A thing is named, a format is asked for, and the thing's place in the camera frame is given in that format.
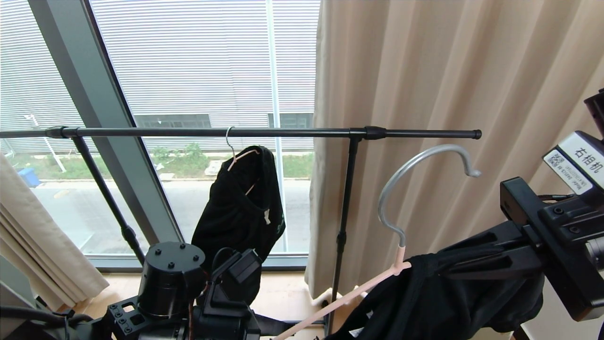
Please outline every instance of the clothes hanger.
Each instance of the clothes hanger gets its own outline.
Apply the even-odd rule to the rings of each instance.
[[[319,310],[318,312],[314,313],[313,315],[311,315],[304,321],[299,322],[298,324],[294,325],[292,328],[279,334],[276,338],[273,338],[272,340],[285,340],[286,338],[296,334],[296,332],[311,325],[316,320],[319,320],[323,316],[327,315],[328,313],[331,313],[332,311],[336,310],[338,307],[349,302],[353,298],[356,298],[357,296],[359,296],[366,290],[379,284],[383,280],[385,280],[391,276],[396,276],[396,275],[400,274],[403,270],[411,267],[411,263],[404,262],[405,246],[406,246],[405,232],[402,229],[399,229],[398,227],[396,227],[395,225],[390,223],[388,221],[388,219],[386,218],[386,215],[385,215],[386,202],[387,202],[388,197],[390,196],[390,192],[392,192],[392,189],[394,188],[394,185],[396,184],[396,182],[398,182],[400,180],[400,178],[403,177],[411,168],[413,168],[416,164],[418,164],[419,162],[421,162],[424,159],[427,159],[430,156],[439,154],[441,152],[446,152],[446,151],[454,151],[457,154],[459,154],[459,156],[461,156],[461,161],[463,162],[464,172],[466,173],[467,176],[478,177],[481,175],[480,171],[472,168],[472,164],[470,162],[470,154],[468,153],[468,151],[466,149],[464,149],[463,147],[456,145],[456,144],[438,145],[433,148],[424,150],[424,151],[420,152],[419,154],[415,155],[412,159],[408,160],[403,166],[401,166],[392,175],[392,177],[390,177],[390,179],[388,180],[388,182],[382,189],[382,193],[379,196],[378,206],[377,206],[378,217],[379,217],[380,222],[382,222],[384,224],[384,226],[391,229],[399,236],[399,245],[398,245],[398,249],[396,251],[396,257],[395,257],[395,260],[394,260],[394,263],[392,264],[392,266],[385,272],[383,272],[383,273],[379,274],[378,276],[374,277],[373,279],[367,281],[366,283],[362,284],[361,286],[359,286],[352,292],[342,296],[340,299],[337,299],[333,303],[329,304],[327,307]]]
[[[260,153],[258,152],[258,150],[250,150],[250,151],[248,151],[248,152],[246,152],[246,153],[244,153],[244,154],[240,155],[239,157],[236,157],[236,156],[235,156],[235,149],[234,149],[234,148],[233,148],[233,146],[232,146],[232,145],[231,145],[231,144],[228,142],[228,133],[231,131],[231,129],[232,129],[232,128],[234,128],[234,126],[230,126],[228,129],[226,129],[226,135],[225,135],[225,138],[226,138],[226,140],[227,140],[227,141],[226,141],[226,144],[227,144],[227,145],[228,145],[228,146],[231,148],[231,151],[233,152],[233,161],[231,162],[231,165],[229,165],[228,169],[226,169],[227,171],[230,171],[230,170],[231,170],[231,168],[233,167],[233,165],[235,165],[235,162],[236,162],[238,159],[241,159],[242,157],[244,157],[244,156],[246,156],[246,155],[249,155],[249,154],[251,154],[251,153],[253,153],[253,152],[255,152],[257,155],[259,155],[259,154],[260,154]],[[250,192],[250,191],[252,191],[252,189],[254,189],[254,187],[255,187],[255,186],[256,186],[256,183],[252,184],[252,186],[251,186],[251,187],[250,187],[250,188],[249,188],[249,189],[248,189],[248,190],[245,192],[245,195],[247,196],[247,195],[249,194],[249,192]]]

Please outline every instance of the black metal pole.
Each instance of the black metal pole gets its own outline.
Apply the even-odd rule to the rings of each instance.
[[[390,130],[380,129],[380,138],[470,138],[479,139],[480,130]],[[49,137],[67,139],[72,137],[224,137],[227,129],[187,128],[70,128],[56,126],[46,130],[0,131],[0,138]],[[312,128],[312,129],[244,129],[232,128],[229,137],[341,137],[367,138],[366,128]]]
[[[113,212],[117,223],[120,225],[122,237],[124,238],[124,240],[126,240],[126,242],[128,242],[128,245],[130,246],[132,251],[134,251],[134,254],[137,256],[137,259],[142,266],[145,263],[145,254],[143,254],[143,250],[141,250],[141,247],[138,244],[137,235],[134,230],[126,223],[126,219],[124,219],[124,216],[121,214],[120,208],[118,208],[113,196],[111,196],[111,192],[109,191],[109,188],[107,187],[107,184],[103,179],[103,175],[101,175],[101,172],[98,170],[97,164],[94,162],[94,159],[90,154],[88,145],[86,145],[86,142],[82,137],[73,137],[71,140],[73,140],[75,147],[77,148],[80,155],[82,155],[86,166],[92,174],[92,178],[94,178],[94,181],[97,183],[97,186],[101,190],[105,201],[107,201],[111,212]]]
[[[356,152],[359,149],[359,138],[350,138],[348,146],[348,165],[346,166],[346,178],[344,182],[344,198],[342,199],[342,217],[340,220],[340,229],[336,238],[337,254],[336,268],[333,273],[332,285],[332,303],[338,299],[338,286],[340,271],[342,270],[342,256],[344,255],[344,246],[346,245],[346,224],[348,223],[348,210],[350,208],[350,196],[352,192],[352,181],[355,176]],[[327,322],[327,334],[331,334],[333,330],[334,312],[329,313]]]

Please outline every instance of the concrete road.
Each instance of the concrete road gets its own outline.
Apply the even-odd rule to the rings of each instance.
[[[164,190],[178,226],[191,240],[209,196],[210,181],[169,181]],[[115,183],[108,182],[126,221],[137,233],[143,251],[149,244]],[[307,252],[310,232],[310,181],[284,181],[287,252]],[[61,229],[85,254],[131,253],[120,228],[94,182],[49,182],[33,189]],[[284,252],[283,237],[273,252]]]

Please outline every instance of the hanger hook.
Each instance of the hanger hook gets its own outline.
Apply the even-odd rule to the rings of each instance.
[[[398,182],[399,179],[401,177],[403,177],[407,173],[407,171],[409,171],[411,168],[413,168],[416,164],[418,164],[419,162],[421,162],[424,159],[427,159],[430,156],[439,154],[441,152],[446,152],[446,151],[454,151],[454,152],[457,152],[459,154],[459,156],[461,156],[461,161],[463,162],[464,172],[466,173],[467,176],[478,177],[481,175],[480,171],[472,168],[472,163],[470,161],[470,154],[468,153],[468,151],[465,148],[463,148],[462,146],[459,146],[457,144],[443,144],[443,145],[437,145],[433,148],[429,148],[427,150],[424,150],[424,151],[418,153],[417,155],[415,155],[415,157],[408,160],[403,166],[401,166],[394,173],[394,175],[392,175],[392,177],[390,177],[390,179],[388,180],[388,183],[386,183],[386,185],[382,189],[382,193],[379,196],[379,201],[377,204],[377,215],[379,217],[380,222],[382,222],[384,224],[384,226],[386,226],[387,228],[392,229],[392,231],[397,233],[397,235],[400,238],[399,247],[405,247],[406,238],[405,238],[405,232],[402,229],[400,229],[400,228],[396,227],[395,225],[393,225],[392,223],[390,223],[390,221],[388,221],[388,219],[386,218],[386,201],[388,200],[388,197],[390,196],[390,192],[394,188],[394,185],[396,184],[396,182]]]
[[[233,161],[235,162],[235,149],[234,149],[234,148],[233,148],[233,146],[232,146],[232,145],[231,145],[231,144],[228,142],[228,133],[229,133],[229,131],[231,131],[231,129],[232,129],[232,128],[234,128],[234,126],[229,126],[229,128],[228,128],[228,129],[226,129],[226,135],[225,135],[225,138],[226,138],[226,140],[227,140],[227,141],[226,141],[226,144],[227,144],[227,145],[228,145],[228,146],[231,148],[231,151],[233,152]]]

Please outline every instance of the beige curtain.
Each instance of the beige curtain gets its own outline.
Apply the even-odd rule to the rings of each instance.
[[[391,264],[396,237],[378,221],[378,196],[422,150],[458,143],[483,176],[465,177],[459,156],[442,154],[399,182],[388,216],[405,230],[408,256],[503,221],[502,180],[569,191],[541,157],[575,129],[598,136],[582,100],[604,87],[603,13],[594,0],[321,3],[316,127],[483,131],[480,140],[361,142],[340,292]],[[315,140],[306,271],[314,297],[332,285],[347,144]]]
[[[2,154],[0,252],[53,310],[97,296],[109,285]]]

